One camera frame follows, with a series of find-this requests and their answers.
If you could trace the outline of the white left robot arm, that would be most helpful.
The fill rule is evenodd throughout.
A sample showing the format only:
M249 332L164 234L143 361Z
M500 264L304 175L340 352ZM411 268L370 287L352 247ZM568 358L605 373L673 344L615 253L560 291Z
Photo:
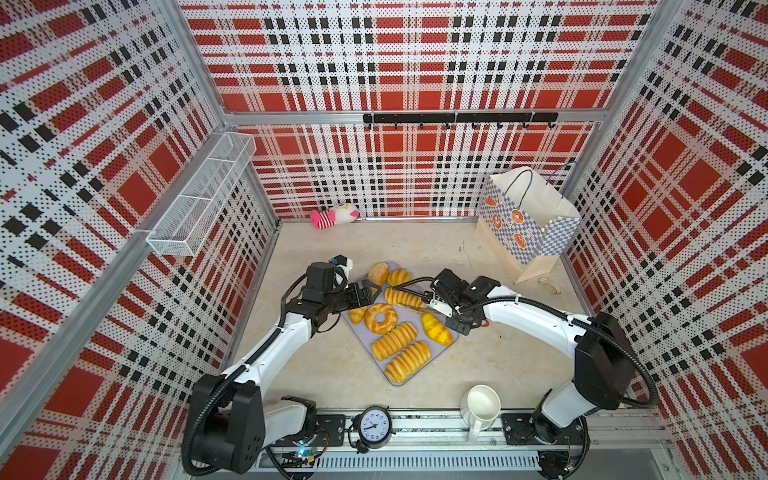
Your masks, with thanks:
M315 436L315 402L285 396L267 404L264 398L282 368L329 316L375 303L381 286L368 279L350 281L352 266L343 255L310 264L281 297L279 318L269 334L222 373L205 374L195 383L180 451L187 474L245 473L276 441Z

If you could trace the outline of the yellow fake bread loaf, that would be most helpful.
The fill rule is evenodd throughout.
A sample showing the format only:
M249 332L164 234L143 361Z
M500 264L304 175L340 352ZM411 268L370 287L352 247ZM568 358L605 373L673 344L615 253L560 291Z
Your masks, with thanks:
M449 347L452 345L452 334L435 315L431 313L424 313L421 316L421 322L423 330L429 339L444 347Z

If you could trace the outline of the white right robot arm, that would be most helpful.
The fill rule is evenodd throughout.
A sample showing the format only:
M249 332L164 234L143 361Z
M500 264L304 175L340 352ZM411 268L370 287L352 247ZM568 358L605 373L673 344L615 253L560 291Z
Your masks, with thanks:
M641 409L658 405L652 374L612 315L563 311L489 277L469 283L450 269L428 280L429 289L419 296L428 309L445 316L448 329L467 335L483 320L507 325L574 361L573 377L545 394L519 439L534 437L554 444L567 428L600 410L613 411L622 404Z

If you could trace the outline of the small ridged fake bread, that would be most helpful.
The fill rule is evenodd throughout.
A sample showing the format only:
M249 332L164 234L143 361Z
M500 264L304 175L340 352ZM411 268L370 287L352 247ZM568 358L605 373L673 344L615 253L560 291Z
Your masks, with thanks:
M417 295L396 290L394 288L387 288L385 291L385 300L387 303L393 306L400 306L410 309L425 309L427 305Z

